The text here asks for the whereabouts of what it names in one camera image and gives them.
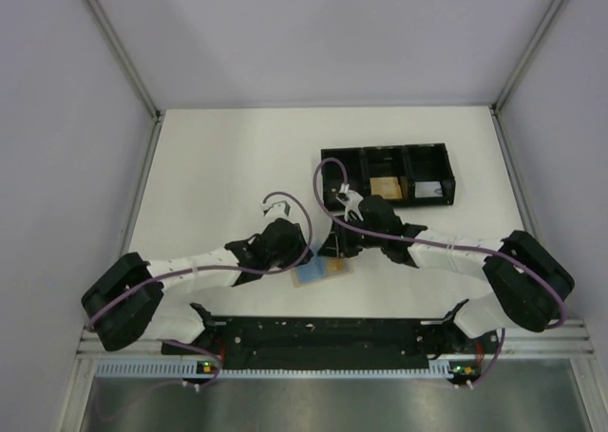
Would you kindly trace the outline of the light blue card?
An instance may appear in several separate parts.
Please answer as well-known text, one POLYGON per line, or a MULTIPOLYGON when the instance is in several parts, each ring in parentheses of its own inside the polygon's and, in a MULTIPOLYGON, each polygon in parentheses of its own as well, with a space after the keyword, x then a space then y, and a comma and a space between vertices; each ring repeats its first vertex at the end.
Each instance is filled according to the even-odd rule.
POLYGON ((326 278, 327 260, 315 256, 307 264, 294 269, 294 284, 297 287, 312 285, 326 278))

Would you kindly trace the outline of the black three-compartment tray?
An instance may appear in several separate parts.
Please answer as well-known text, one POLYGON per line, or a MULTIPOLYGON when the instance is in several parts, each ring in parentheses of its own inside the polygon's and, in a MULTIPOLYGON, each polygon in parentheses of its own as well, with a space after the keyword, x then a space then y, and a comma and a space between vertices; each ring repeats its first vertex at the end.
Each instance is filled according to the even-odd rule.
POLYGON ((343 209, 336 199, 343 183, 343 172, 348 175, 350 187, 362 197, 372 196, 371 178, 398 177, 403 198, 387 199, 395 208, 450 206, 454 203, 456 180, 443 143, 323 149, 321 158, 340 161, 339 164, 329 162, 322 167, 323 202, 333 212, 343 209), (415 198, 417 181, 440 181, 444 196, 415 198))

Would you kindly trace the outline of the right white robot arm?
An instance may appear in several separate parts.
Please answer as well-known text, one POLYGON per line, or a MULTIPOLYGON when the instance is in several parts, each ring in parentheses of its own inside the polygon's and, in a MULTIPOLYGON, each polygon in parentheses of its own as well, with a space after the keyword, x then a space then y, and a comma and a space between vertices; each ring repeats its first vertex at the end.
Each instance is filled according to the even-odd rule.
POLYGON ((464 299, 444 317, 446 345, 457 352, 478 337, 518 326, 543 332, 563 324, 573 277, 531 234, 515 230, 498 239, 449 235, 405 223, 380 196, 340 191, 342 216, 332 218, 324 256, 351 258, 378 249, 391 262, 413 269, 452 272, 485 282, 491 292, 464 299))

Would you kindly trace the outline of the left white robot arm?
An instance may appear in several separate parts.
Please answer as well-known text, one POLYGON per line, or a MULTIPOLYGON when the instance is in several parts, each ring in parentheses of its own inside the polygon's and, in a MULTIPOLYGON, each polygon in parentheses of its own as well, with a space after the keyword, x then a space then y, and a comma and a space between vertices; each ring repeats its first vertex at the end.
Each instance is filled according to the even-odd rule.
POLYGON ((205 352, 217 344, 217 325, 196 294, 306 264, 311 242, 311 230, 278 217, 262 232, 206 254, 162 262, 125 254, 82 297, 87 326, 108 352, 139 340, 161 341, 174 354, 205 352))

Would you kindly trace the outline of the gold card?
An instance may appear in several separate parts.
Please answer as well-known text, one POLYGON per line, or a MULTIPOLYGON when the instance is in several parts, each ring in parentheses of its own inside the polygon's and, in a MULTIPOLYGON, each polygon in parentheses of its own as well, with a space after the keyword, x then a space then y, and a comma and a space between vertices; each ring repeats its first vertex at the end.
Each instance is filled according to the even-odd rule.
POLYGON ((330 258, 326 260, 325 275, 334 277, 337 275, 349 273, 351 270, 349 263, 346 260, 330 258))

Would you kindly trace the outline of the beige card holder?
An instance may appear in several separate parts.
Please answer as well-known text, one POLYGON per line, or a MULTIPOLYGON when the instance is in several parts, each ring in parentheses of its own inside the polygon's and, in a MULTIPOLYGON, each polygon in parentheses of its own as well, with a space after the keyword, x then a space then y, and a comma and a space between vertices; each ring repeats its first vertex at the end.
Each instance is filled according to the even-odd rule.
POLYGON ((347 259, 315 256, 305 265, 298 266, 292 272, 292 279, 297 288, 316 285, 353 272, 347 259))

